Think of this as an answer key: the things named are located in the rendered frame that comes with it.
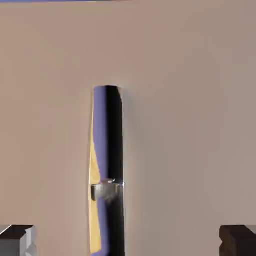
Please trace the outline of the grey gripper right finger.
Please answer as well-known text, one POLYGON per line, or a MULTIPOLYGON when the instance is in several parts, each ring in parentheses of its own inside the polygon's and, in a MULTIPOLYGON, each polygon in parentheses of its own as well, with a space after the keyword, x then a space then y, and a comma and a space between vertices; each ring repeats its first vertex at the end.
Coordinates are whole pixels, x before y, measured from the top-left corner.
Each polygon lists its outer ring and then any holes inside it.
POLYGON ((256 256, 256 224, 221 225, 219 256, 256 256))

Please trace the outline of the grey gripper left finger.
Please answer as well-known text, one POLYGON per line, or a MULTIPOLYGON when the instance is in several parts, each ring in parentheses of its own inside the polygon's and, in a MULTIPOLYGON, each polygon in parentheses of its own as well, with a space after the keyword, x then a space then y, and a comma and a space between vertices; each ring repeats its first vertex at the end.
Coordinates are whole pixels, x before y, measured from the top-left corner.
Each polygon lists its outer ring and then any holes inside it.
POLYGON ((34 225, 0 224, 0 256, 38 256, 34 225))

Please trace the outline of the tan drawer front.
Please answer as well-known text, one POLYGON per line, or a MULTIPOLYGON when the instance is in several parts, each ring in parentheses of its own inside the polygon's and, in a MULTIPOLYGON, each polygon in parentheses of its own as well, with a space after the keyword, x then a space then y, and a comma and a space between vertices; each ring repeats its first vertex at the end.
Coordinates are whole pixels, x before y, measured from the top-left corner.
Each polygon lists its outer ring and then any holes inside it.
POLYGON ((92 90, 123 102, 125 256, 219 256, 256 224, 256 0, 0 3, 0 225, 90 256, 92 90))

